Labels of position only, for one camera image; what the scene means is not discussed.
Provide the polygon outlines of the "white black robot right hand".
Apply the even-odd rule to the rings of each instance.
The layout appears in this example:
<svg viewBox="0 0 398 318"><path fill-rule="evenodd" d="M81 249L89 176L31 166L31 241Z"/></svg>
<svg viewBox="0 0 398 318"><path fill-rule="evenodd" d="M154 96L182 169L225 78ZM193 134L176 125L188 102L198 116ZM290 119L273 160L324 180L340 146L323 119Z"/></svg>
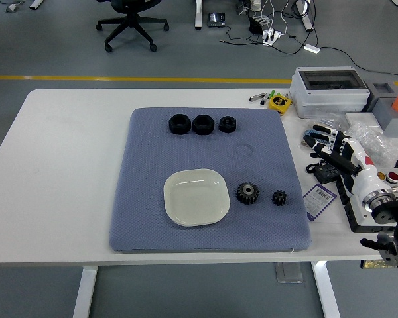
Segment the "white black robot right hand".
<svg viewBox="0 0 398 318"><path fill-rule="evenodd" d="M394 201L393 190L379 179L375 164L356 139L321 125L312 129L303 140L318 157L340 171L345 196L356 197L370 211Z"/></svg>

